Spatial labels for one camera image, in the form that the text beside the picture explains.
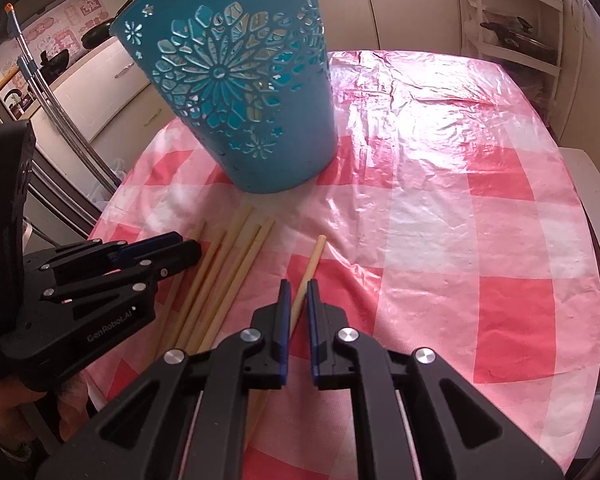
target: wooden stick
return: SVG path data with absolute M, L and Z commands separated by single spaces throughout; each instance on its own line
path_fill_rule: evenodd
M 314 278 L 315 269 L 318 266 L 318 262 L 320 261 L 320 257 L 322 256 L 322 252 L 324 251 L 324 246 L 327 242 L 327 237 L 324 235 L 318 236 L 318 240 L 314 246 L 314 252 L 312 252 L 311 257 L 309 258 L 309 263 L 304 270 L 304 275 L 302 276 L 302 280 L 300 281 L 300 286 L 298 287 L 298 293 L 294 298 L 294 302 L 291 304 L 291 320 L 289 326 L 289 339 L 296 328 L 296 324 L 298 323 L 298 319 L 300 319 L 300 313 L 302 312 L 302 304 L 304 302 L 304 295 L 306 294 L 306 288 L 309 282 Z M 249 445 L 249 441 L 253 436 L 253 433 L 256 430 L 256 426 L 258 425 L 258 421 L 260 420 L 260 416 L 264 411 L 265 406 L 267 405 L 267 390 L 258 390 L 249 392 L 249 405 L 247 408 L 247 431 L 244 438 L 244 447 L 246 448 Z
M 202 231 L 205 228 L 205 221 L 201 220 L 189 233 L 187 234 L 187 238 L 189 240 L 198 240 Z M 173 302 L 175 301 L 178 292 L 180 291 L 180 285 L 182 284 L 182 279 L 187 271 L 183 270 L 180 274 L 178 274 L 173 281 L 171 282 L 171 288 L 169 289 L 169 294 L 167 295 L 167 300 L 164 302 L 164 308 L 162 310 L 163 316 L 158 320 L 158 326 L 156 327 L 157 341 L 158 343 L 155 346 L 154 359 L 157 359 L 162 354 L 164 354 L 167 350 L 169 350 L 167 342 L 168 337 L 170 336 L 170 332 L 165 332 L 165 328 L 167 325 L 167 320 L 171 314 L 171 307 L 173 306 Z
M 184 348 L 191 336 L 191 331 L 193 330 L 196 321 L 198 320 L 198 316 L 200 315 L 200 310 L 202 306 L 205 304 L 206 298 L 211 291 L 211 288 L 214 286 L 216 282 L 216 278 L 220 273 L 220 269 L 224 265 L 224 261 L 229 255 L 229 251 L 234 246 L 240 231 L 244 224 L 247 221 L 247 218 L 253 211 L 253 206 L 250 204 L 243 204 L 238 208 L 238 211 L 234 214 L 234 218 L 231 220 L 231 224 L 229 225 L 229 229 L 224 236 L 224 240 L 222 241 L 222 247 L 218 251 L 218 256 L 211 265 L 211 269 L 209 270 L 208 275 L 203 282 L 202 288 L 200 288 L 199 293 L 197 294 L 196 301 L 193 303 L 189 314 L 187 316 L 187 320 L 184 322 L 182 330 L 180 331 L 180 335 L 178 336 L 176 346 L 177 348 Z
M 206 330 L 206 333 L 202 332 L 202 341 L 200 341 L 200 336 L 198 334 L 192 334 L 192 336 L 195 335 L 196 337 L 192 337 L 189 339 L 189 343 L 187 344 L 188 353 L 191 354 L 195 351 L 206 352 L 213 345 L 216 337 L 218 336 L 218 333 L 220 332 L 222 322 L 224 321 L 224 318 L 226 317 L 227 313 L 229 312 L 229 309 L 234 303 L 235 297 L 238 295 L 238 291 L 240 291 L 240 288 L 244 283 L 247 274 L 251 270 L 251 266 L 253 265 L 256 256 L 258 256 L 258 252 L 260 252 L 264 241 L 267 239 L 267 235 L 269 235 L 273 224 L 274 221 L 270 218 L 266 222 L 264 222 L 263 226 L 260 228 L 258 236 L 256 236 L 256 239 L 253 241 L 253 244 L 249 248 L 249 251 L 247 252 L 247 255 L 244 258 L 244 261 L 242 262 L 242 264 L 238 268 L 238 271 L 236 272 L 234 281 L 229 286 L 229 289 L 227 290 L 227 293 L 224 299 L 222 300 L 222 303 L 218 307 L 218 312 L 216 312 L 216 315 L 214 316 L 211 325 L 209 326 L 208 330 Z
M 14 77 L 16 77 L 16 74 L 20 71 L 20 67 L 15 65 L 12 66 L 9 71 L 4 75 L 4 77 L 2 79 L 0 79 L 0 91 L 7 86 L 7 83 L 9 81 L 11 81 Z
M 216 316 L 216 313 L 218 312 L 218 309 L 220 308 L 224 297 L 229 291 L 229 287 L 231 287 L 231 284 L 234 282 L 238 270 L 240 269 L 240 266 L 242 265 L 244 259 L 247 257 L 249 250 L 251 249 L 256 237 L 258 236 L 258 233 L 260 232 L 260 229 L 261 227 L 259 225 L 254 225 L 251 231 L 249 232 L 248 239 L 240 249 L 238 255 L 235 257 L 234 262 L 232 263 L 226 276 L 224 277 L 224 282 L 222 282 L 220 289 L 215 294 L 213 301 L 211 301 L 208 307 L 202 312 L 202 316 L 200 317 L 200 320 L 198 320 L 198 323 L 196 324 L 195 328 L 189 334 L 186 344 L 188 344 L 189 340 L 195 341 L 198 345 L 200 344 L 200 342 L 202 342 L 206 331 L 211 326 L 211 323 L 214 320 L 214 317 Z
M 209 245 L 208 250 L 206 251 L 204 257 L 202 258 L 202 263 L 200 263 L 200 268 L 198 269 L 198 273 L 196 277 L 193 279 L 193 283 L 191 283 L 191 287 L 189 287 L 189 292 L 187 293 L 187 297 L 185 298 L 182 306 L 180 307 L 180 311 L 178 312 L 178 317 L 176 318 L 176 322 L 173 324 L 171 329 L 169 330 L 169 336 L 164 340 L 164 346 L 167 348 L 174 348 L 176 345 L 176 341 L 178 340 L 178 336 L 182 330 L 185 320 L 187 319 L 187 314 L 189 313 L 189 309 L 191 308 L 191 304 L 193 303 L 193 298 L 196 297 L 198 293 L 198 289 L 202 284 L 202 280 L 206 275 L 206 271 L 211 265 L 211 260 L 214 259 L 214 255 L 222 242 L 222 238 L 226 231 L 224 229 L 218 229 L 216 231 L 216 235 L 211 240 L 211 245 Z

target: round table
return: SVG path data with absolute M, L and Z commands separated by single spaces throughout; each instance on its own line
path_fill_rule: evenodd
M 316 273 L 323 301 L 386 348 L 433 348 L 567 469 L 600 366 L 600 280 L 586 216 L 550 134 L 496 64 L 336 52 L 330 65 L 340 139 L 317 178 L 246 195 L 174 120 L 92 236 L 185 235 L 199 219 L 228 224 L 241 202 L 273 216 L 219 341 L 275 301 L 281 278 L 297 288 L 325 234 Z M 168 281 L 158 315 L 168 314 Z M 100 403 L 147 365 L 154 327 L 88 368 Z M 301 317 L 288 385 L 269 396 L 245 478 L 357 478 L 349 394 L 314 389 L 306 334 Z

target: silver screw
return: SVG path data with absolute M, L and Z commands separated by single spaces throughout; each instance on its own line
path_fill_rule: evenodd
M 360 337 L 360 332 L 355 328 L 347 326 L 338 330 L 338 338 L 345 343 L 351 343 Z
M 424 365 L 430 365 L 436 360 L 436 353 L 431 348 L 418 348 L 416 350 L 416 361 Z
M 246 343 L 255 343 L 261 337 L 262 334 L 257 328 L 245 328 L 242 332 L 240 332 L 240 339 Z
M 182 350 L 178 350 L 177 348 L 167 350 L 164 353 L 164 361 L 170 365 L 181 363 L 184 361 L 184 352 Z

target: table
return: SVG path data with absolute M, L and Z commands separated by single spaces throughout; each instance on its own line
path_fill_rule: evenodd
M 387 348 L 436 350 L 567 469 L 600 366 L 600 280 L 550 134 L 489 62 L 336 52 L 331 78 L 338 155 L 317 178 L 245 195 L 174 120 L 92 236 L 185 234 L 199 218 L 227 223 L 243 201 L 275 216 L 219 341 L 275 300 L 281 278 L 297 288 L 326 234 L 316 276 L 323 301 Z M 163 283 L 159 315 L 167 290 Z M 110 399 L 137 376 L 153 332 L 149 325 L 88 368 L 93 395 Z M 288 386 L 269 397 L 245 478 L 357 478 L 349 394 L 312 387 L 306 334 L 301 318 Z

